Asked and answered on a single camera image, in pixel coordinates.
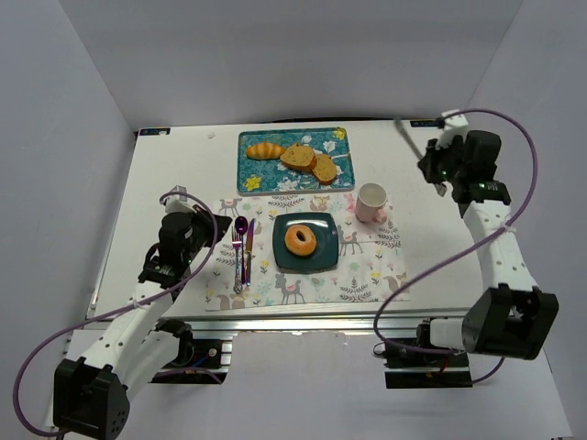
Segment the metal tongs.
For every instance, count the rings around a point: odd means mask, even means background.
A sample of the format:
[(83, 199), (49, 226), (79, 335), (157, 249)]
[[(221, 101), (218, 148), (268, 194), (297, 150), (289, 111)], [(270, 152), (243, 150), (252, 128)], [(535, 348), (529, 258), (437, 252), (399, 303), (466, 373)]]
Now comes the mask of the metal tongs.
[[(394, 124), (395, 130), (400, 135), (400, 137), (403, 139), (403, 141), (407, 144), (407, 146), (412, 150), (416, 159), (421, 160), (424, 157), (424, 155), (419, 150), (418, 146), (416, 145), (416, 143), (414, 142), (414, 140), (412, 139), (410, 134), (407, 132), (402, 120), (395, 118), (393, 121), (393, 124)], [(435, 183), (434, 186), (437, 191), (437, 194), (440, 197), (443, 197), (446, 194), (447, 187), (443, 183)]]

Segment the glazed donut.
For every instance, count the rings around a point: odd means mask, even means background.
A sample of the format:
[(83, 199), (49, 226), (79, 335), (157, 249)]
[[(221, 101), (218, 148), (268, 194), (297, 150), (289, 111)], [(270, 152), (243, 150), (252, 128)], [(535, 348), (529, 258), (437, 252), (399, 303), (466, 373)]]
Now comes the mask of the glazed donut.
[(290, 226), (284, 237), (286, 248), (298, 257), (308, 257), (314, 253), (317, 246), (316, 236), (306, 225)]

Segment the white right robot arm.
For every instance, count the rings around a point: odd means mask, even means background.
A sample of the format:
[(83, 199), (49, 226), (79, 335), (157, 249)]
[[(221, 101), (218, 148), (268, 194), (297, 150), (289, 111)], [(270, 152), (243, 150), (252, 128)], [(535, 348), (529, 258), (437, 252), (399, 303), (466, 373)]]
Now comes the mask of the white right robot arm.
[(434, 348), (532, 360), (554, 323), (559, 302), (539, 289), (507, 225), (511, 197), (494, 178), (501, 145), (491, 132), (445, 130), (429, 140), (418, 163), (427, 182), (451, 185), (452, 198), (478, 246), (483, 288), (464, 318), (432, 319), (429, 341)]

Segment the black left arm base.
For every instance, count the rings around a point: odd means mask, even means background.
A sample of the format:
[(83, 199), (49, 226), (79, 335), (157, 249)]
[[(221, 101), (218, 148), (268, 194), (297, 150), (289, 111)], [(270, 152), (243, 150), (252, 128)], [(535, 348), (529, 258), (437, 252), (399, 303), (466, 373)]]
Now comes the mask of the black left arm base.
[(154, 330), (171, 335), (178, 343), (174, 358), (152, 379), (152, 383), (175, 385), (221, 385), (227, 376), (227, 342), (197, 338), (193, 328), (179, 320), (161, 319)]

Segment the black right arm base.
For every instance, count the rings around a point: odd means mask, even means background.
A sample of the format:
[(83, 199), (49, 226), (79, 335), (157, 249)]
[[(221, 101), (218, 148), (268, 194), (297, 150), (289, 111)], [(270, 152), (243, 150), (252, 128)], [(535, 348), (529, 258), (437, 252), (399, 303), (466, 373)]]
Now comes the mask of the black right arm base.
[(385, 387), (388, 390), (464, 389), (472, 387), (468, 356), (409, 352), (386, 343)]

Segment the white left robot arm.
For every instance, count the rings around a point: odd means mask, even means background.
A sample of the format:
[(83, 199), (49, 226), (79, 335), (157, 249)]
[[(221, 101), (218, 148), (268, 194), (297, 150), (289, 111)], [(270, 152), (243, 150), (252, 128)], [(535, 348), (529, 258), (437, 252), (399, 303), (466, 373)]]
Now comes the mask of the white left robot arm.
[(148, 250), (130, 309), (119, 313), (77, 359), (54, 373), (53, 422), (61, 430), (93, 439), (115, 439), (130, 403), (166, 365), (188, 364), (190, 325), (164, 318), (191, 275), (202, 248), (221, 240), (232, 220), (185, 206), (161, 220), (158, 241)]

